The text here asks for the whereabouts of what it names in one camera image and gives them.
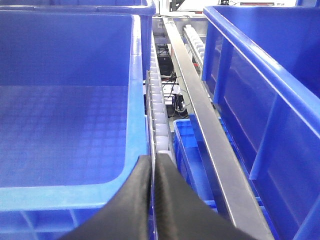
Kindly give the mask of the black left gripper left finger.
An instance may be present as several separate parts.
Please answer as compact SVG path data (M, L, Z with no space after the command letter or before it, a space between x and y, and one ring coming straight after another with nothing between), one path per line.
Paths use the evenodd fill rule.
M152 163L140 155L128 179L112 199L61 240L147 240Z

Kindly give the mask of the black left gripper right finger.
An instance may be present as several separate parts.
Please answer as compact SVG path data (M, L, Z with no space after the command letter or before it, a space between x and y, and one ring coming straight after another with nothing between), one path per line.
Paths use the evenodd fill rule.
M251 240L210 209L180 175L168 154L155 158L155 217L160 240Z

